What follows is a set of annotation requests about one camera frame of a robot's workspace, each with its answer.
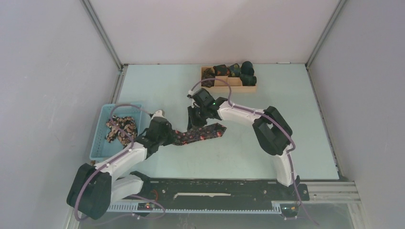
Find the dark green rolled tie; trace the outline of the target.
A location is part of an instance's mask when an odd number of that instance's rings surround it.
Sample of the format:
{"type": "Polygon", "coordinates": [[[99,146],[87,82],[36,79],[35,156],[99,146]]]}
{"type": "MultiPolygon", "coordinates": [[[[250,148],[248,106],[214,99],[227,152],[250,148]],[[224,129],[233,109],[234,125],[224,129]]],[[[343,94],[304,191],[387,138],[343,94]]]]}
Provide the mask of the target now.
{"type": "Polygon", "coordinates": [[[241,74],[254,75],[255,71],[253,64],[250,61],[245,61],[241,65],[241,74]]]}
{"type": "Polygon", "coordinates": [[[241,74],[239,78],[243,86],[255,86],[257,83],[257,77],[254,75],[241,74]]]}

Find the black orange rolled tie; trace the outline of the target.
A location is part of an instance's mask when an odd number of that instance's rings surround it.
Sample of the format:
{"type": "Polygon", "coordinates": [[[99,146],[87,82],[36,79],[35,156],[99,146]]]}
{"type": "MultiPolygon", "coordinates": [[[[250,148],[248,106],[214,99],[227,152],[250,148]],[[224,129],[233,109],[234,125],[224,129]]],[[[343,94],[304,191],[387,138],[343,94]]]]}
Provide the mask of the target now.
{"type": "Polygon", "coordinates": [[[230,70],[225,64],[216,65],[213,67],[215,76],[229,76],[230,70]]]}

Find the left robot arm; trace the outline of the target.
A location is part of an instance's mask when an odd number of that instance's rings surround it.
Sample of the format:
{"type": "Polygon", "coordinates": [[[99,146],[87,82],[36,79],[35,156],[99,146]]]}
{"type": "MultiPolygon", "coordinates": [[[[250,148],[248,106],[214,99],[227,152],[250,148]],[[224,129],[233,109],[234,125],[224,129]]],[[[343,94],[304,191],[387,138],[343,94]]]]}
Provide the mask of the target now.
{"type": "Polygon", "coordinates": [[[157,110],[152,114],[144,136],[138,136],[122,151],[101,163],[81,165],[66,200],[74,209],[75,219],[79,222],[88,218],[99,219],[111,203],[131,195],[147,198],[151,192],[149,183],[136,175],[121,176],[156,153],[160,146],[170,145],[173,141],[171,123],[163,110],[157,110]]]}

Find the blue patterned rolled tie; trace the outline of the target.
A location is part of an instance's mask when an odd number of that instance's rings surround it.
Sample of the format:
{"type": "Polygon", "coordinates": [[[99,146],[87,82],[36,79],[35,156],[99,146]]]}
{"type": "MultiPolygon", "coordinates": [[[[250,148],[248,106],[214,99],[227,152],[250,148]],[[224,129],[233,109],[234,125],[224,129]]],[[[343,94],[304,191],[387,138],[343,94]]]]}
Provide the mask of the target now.
{"type": "Polygon", "coordinates": [[[240,65],[237,63],[228,66],[228,70],[229,70],[229,77],[240,77],[241,75],[241,68],[240,65]]]}

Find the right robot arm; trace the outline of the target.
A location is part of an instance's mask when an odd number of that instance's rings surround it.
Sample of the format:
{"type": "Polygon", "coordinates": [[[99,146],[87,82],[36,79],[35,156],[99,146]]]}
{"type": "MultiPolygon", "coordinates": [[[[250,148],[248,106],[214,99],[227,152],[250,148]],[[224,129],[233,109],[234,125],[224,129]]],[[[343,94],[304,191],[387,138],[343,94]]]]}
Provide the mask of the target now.
{"type": "Polygon", "coordinates": [[[215,99],[204,88],[190,90],[187,96],[192,101],[188,107],[189,127],[202,127],[208,119],[252,127],[262,150],[273,157],[279,196],[291,199],[296,195],[298,176],[290,155],[296,145],[291,137],[292,129],[275,107],[269,106],[263,110],[241,106],[228,98],[215,99]]]}

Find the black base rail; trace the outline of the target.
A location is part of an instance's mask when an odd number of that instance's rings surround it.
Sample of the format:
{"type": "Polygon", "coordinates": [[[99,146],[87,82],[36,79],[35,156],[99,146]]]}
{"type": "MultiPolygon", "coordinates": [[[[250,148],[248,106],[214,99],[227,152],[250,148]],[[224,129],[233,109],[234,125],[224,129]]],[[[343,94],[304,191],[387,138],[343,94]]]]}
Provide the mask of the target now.
{"type": "Polygon", "coordinates": [[[275,180],[152,178],[139,196],[155,200],[166,210],[274,210],[276,202],[308,201],[306,184],[285,187],[275,180]]]}

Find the beige floral tie in basket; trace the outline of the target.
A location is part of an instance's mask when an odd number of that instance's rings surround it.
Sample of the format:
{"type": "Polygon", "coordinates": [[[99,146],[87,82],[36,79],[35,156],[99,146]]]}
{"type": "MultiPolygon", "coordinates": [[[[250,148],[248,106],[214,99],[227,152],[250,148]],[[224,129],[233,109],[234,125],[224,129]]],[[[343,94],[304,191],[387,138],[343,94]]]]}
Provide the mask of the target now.
{"type": "Polygon", "coordinates": [[[106,126],[109,128],[105,140],[112,143],[118,140],[119,143],[125,148],[131,140],[138,136],[137,125],[131,116],[118,117],[113,115],[107,122],[106,126]]]}

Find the light blue plastic basket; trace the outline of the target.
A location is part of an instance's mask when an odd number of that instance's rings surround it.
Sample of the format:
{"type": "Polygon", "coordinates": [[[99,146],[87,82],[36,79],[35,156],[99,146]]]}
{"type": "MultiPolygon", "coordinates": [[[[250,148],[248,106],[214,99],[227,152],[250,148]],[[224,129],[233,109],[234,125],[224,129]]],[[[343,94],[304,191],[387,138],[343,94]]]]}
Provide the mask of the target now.
{"type": "Polygon", "coordinates": [[[110,120],[111,115],[115,115],[117,117],[132,117],[139,133],[141,133],[146,128],[145,121],[149,120],[147,113],[131,106],[118,107],[112,113],[111,111],[115,106],[115,104],[105,104],[102,106],[97,122],[93,144],[90,150],[90,160],[104,161],[124,149],[124,146],[120,143],[119,140],[115,139],[111,142],[108,142],[106,140],[106,137],[111,130],[106,125],[106,123],[110,120]]]}

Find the dark floral rose tie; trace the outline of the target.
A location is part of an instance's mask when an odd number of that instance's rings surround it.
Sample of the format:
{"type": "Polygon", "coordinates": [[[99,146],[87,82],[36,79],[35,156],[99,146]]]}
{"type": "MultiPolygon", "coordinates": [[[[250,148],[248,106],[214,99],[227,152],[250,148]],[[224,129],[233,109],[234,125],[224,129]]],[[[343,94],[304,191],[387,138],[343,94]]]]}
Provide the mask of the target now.
{"type": "Polygon", "coordinates": [[[215,123],[203,127],[191,128],[186,132],[180,132],[178,130],[174,131],[174,142],[175,146],[184,146],[199,141],[210,140],[214,138],[222,137],[227,130],[222,124],[215,123]]]}

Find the dark floral rolled tie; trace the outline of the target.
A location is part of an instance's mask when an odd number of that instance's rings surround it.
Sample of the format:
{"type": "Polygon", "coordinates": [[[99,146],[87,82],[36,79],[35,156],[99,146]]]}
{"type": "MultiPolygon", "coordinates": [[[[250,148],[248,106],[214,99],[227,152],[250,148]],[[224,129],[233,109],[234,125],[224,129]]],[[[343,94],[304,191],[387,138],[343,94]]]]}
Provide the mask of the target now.
{"type": "Polygon", "coordinates": [[[202,80],[209,79],[201,82],[202,87],[213,87],[215,84],[215,73],[212,68],[207,68],[202,73],[202,80]]]}

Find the aluminium frame rail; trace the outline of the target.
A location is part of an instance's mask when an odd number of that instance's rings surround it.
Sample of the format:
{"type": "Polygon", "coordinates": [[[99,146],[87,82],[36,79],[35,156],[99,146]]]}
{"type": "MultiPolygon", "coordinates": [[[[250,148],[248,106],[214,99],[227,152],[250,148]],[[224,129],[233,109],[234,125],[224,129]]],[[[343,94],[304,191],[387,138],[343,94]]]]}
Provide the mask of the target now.
{"type": "MultiPolygon", "coordinates": [[[[297,212],[304,204],[341,204],[341,203],[357,203],[360,197],[357,188],[353,182],[340,182],[340,181],[300,181],[301,184],[306,184],[309,191],[310,199],[308,201],[299,200],[299,202],[276,202],[273,204],[280,204],[281,212],[291,211],[297,212]]],[[[141,208],[157,208],[160,207],[163,212],[165,208],[155,200],[143,198],[136,194],[134,197],[125,197],[112,204],[118,202],[143,202],[139,204],[141,208]]]]}

